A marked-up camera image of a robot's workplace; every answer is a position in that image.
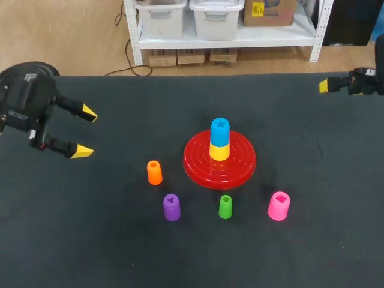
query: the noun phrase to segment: wooden floor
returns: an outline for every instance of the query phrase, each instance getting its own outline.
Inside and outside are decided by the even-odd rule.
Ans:
[[[113,25],[121,2],[0,1],[0,71],[25,61],[48,62],[64,75],[104,75],[127,68],[127,22],[123,19],[118,27]],[[313,73],[374,67],[373,46],[324,47],[318,63],[309,63],[309,54],[308,47],[245,49],[233,68],[158,68],[153,75]],[[122,74],[132,75],[130,71]]]

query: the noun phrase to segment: red base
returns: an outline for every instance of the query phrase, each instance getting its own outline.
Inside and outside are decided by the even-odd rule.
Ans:
[[[209,156],[211,131],[193,136],[184,150],[184,169],[201,186],[210,189],[231,189],[245,183],[256,168],[256,153],[243,135],[230,132],[230,154],[224,161]]]

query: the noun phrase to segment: white storage box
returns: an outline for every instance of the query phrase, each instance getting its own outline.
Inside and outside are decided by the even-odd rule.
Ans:
[[[136,2],[145,35],[148,38],[181,38],[183,27],[183,10],[187,0],[151,0],[141,4]]]
[[[238,28],[239,11],[245,0],[190,0],[197,37],[202,40],[233,40]]]

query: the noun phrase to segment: orange cup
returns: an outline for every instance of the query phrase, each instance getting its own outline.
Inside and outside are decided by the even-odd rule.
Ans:
[[[158,185],[163,181],[163,175],[161,174],[161,167],[158,161],[152,160],[148,162],[146,166],[148,172],[148,182],[152,185]]]

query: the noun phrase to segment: green cup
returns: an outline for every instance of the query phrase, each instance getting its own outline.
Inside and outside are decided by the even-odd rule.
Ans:
[[[222,219],[229,219],[232,216],[232,199],[228,195],[223,195],[220,198],[220,204],[218,207],[218,215]]]

